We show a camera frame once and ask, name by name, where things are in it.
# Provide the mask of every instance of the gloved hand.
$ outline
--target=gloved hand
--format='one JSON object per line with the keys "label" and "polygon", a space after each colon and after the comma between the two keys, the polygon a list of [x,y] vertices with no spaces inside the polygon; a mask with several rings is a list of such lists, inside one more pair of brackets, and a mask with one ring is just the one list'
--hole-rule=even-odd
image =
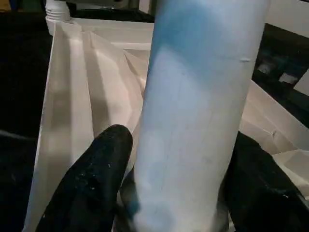
{"label": "gloved hand", "polygon": [[132,143],[120,125],[95,138],[61,180],[36,232],[110,232]]}

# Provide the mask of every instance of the black object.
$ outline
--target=black object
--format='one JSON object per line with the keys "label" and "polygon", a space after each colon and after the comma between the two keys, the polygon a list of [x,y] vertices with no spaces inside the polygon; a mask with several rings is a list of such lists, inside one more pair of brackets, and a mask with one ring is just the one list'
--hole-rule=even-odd
{"label": "black object", "polygon": [[21,232],[32,182],[36,140],[0,135],[1,232]]}
{"label": "black object", "polygon": [[237,232],[308,232],[309,207],[272,156],[239,133],[225,200]]}
{"label": "black object", "polygon": [[132,143],[120,125],[97,137],[65,174],[36,232],[110,232]]}

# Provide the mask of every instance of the black surface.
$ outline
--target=black surface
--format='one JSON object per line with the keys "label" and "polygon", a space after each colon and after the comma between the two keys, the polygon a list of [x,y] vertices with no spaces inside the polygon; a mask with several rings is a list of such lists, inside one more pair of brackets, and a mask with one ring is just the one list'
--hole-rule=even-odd
{"label": "black surface", "polygon": [[36,232],[110,232],[132,144],[120,125],[97,137],[63,177]]}
{"label": "black surface", "polygon": [[36,141],[0,136],[0,231],[24,226],[32,181]]}
{"label": "black surface", "polygon": [[76,18],[92,18],[105,19],[116,21],[134,21],[153,23],[155,18],[149,14],[145,14],[139,10],[117,10],[117,9],[102,9],[102,10],[78,10],[72,11],[72,17]]}

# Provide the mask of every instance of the white cylinder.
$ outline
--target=white cylinder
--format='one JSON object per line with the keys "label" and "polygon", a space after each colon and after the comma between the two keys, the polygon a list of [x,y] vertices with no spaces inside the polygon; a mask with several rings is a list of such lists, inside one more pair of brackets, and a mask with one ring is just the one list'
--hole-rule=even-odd
{"label": "white cylinder", "polygon": [[51,35],[54,34],[56,22],[70,21],[70,11],[64,1],[46,0],[46,23],[48,31]]}
{"label": "white cylinder", "polygon": [[268,0],[162,0],[134,179],[137,232],[217,232]]}

